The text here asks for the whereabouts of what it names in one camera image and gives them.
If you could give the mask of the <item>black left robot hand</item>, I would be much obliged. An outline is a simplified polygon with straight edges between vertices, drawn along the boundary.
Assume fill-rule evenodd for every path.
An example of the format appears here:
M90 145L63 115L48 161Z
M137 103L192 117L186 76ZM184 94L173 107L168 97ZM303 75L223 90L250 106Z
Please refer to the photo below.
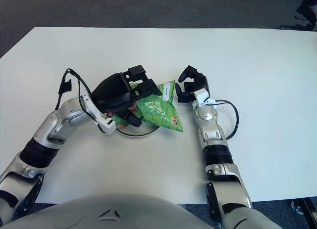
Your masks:
M130 125L139 127L141 119L129 108L138 100L152 94L161 96L162 92L154 81L146 76L143 66L138 65L103 80L91 93L91 98L100 112L112 112Z

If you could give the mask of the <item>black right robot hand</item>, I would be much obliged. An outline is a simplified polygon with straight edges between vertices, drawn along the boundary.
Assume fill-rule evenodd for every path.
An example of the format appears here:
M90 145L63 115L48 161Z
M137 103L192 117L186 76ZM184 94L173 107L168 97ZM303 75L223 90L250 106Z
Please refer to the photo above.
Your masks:
M179 76L178 83L175 83L178 102L189 103L194 101L196 99L194 92L200 89L205 89L210 93L208 80L196 68L188 65Z

